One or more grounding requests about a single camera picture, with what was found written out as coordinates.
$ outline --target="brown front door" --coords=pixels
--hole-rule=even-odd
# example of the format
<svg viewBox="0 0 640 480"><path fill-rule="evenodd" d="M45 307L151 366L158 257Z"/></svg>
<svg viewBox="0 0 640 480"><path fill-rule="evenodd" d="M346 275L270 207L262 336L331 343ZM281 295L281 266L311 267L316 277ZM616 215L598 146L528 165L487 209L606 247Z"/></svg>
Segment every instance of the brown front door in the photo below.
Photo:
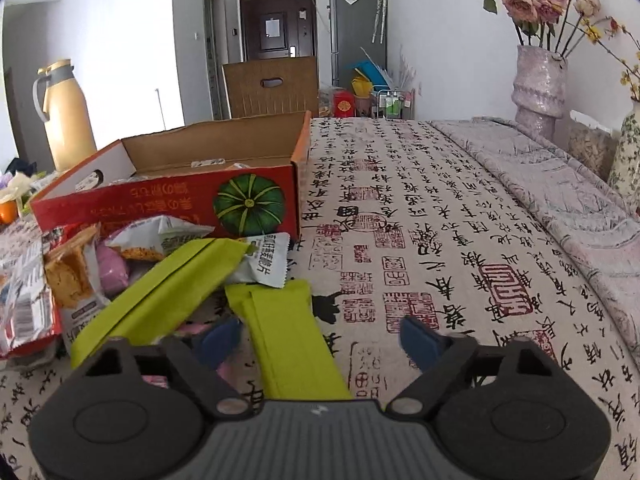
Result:
<svg viewBox="0 0 640 480"><path fill-rule="evenodd" d="M315 0L240 0L244 60L316 55Z"/></svg>

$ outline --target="pumpkin picture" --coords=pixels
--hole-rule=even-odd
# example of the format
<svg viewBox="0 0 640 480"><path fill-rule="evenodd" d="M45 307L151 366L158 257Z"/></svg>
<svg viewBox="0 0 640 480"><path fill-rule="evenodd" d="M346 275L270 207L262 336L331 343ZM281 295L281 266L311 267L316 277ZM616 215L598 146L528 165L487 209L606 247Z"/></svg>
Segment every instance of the pumpkin picture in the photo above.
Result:
<svg viewBox="0 0 640 480"><path fill-rule="evenodd" d="M235 176L220 186L213 209L234 236L271 234L285 215L284 193L273 181L253 173Z"/></svg>

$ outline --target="yellow-green wrapper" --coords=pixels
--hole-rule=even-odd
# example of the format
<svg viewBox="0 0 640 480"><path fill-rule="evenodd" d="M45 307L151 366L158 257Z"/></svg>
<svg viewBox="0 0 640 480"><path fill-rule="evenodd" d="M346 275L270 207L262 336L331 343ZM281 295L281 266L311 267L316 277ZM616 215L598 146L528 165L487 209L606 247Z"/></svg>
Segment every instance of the yellow-green wrapper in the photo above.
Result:
<svg viewBox="0 0 640 480"><path fill-rule="evenodd" d="M249 245L193 240L158 263L89 323L71 347L77 367L110 337L153 343L178 328L236 270Z"/></svg>
<svg viewBox="0 0 640 480"><path fill-rule="evenodd" d="M225 292L249 327L268 399L352 398L316 324L305 280L284 288L227 285Z"/></svg>

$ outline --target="kettle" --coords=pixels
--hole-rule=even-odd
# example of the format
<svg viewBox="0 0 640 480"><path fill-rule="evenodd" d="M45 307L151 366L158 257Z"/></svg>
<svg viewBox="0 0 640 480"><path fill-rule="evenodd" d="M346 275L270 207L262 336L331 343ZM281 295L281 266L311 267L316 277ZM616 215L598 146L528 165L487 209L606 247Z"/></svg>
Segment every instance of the kettle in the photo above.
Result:
<svg viewBox="0 0 640 480"><path fill-rule="evenodd" d="M61 59L39 69L33 83L33 104L44 123L58 171L69 170L97 151L86 99L73 70L70 59ZM41 84L46 84L42 105L38 98Z"/></svg>

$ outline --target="refrigerator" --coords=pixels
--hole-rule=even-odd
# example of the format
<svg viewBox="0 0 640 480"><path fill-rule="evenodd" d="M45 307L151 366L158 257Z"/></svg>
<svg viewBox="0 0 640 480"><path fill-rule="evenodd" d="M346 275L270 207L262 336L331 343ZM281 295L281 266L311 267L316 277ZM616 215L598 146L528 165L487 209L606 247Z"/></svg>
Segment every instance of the refrigerator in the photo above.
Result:
<svg viewBox="0 0 640 480"><path fill-rule="evenodd" d="M363 48L377 65L386 69L386 26L382 44L380 44L380 25L378 25L376 42L371 43L378 0L357 0L353 5L346 0L329 0L329 5L333 85L353 91L351 87L351 80L355 77L353 65L367 59L362 51Z"/></svg>

